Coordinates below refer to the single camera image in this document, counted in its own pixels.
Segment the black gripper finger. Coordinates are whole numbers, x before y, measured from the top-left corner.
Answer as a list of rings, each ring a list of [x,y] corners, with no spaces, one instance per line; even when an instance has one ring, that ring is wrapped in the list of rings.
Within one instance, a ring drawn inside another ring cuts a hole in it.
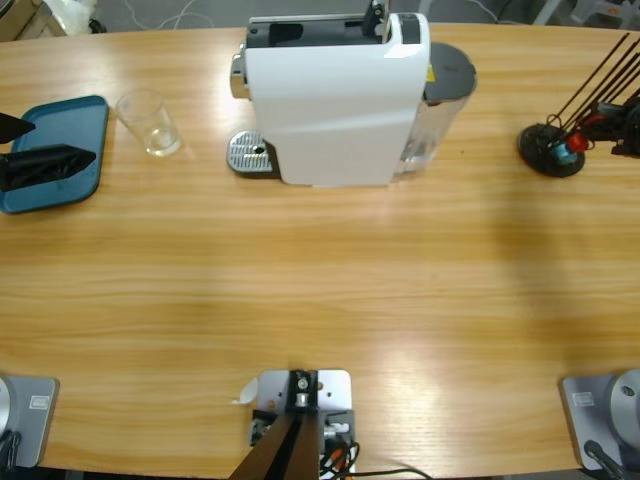
[[[1,155],[1,191],[9,192],[63,180],[96,159],[93,151],[66,144],[48,145]]]
[[[33,131],[36,126],[27,120],[0,113],[0,143],[8,144]]]

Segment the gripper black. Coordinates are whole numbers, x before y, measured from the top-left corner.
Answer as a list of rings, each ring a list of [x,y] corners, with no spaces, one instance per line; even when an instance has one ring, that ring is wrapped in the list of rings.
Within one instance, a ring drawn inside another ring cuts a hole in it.
[[[631,99],[625,105],[596,102],[593,115],[605,118],[585,124],[585,136],[591,141],[616,141],[611,154],[630,158],[639,157],[639,100]]]

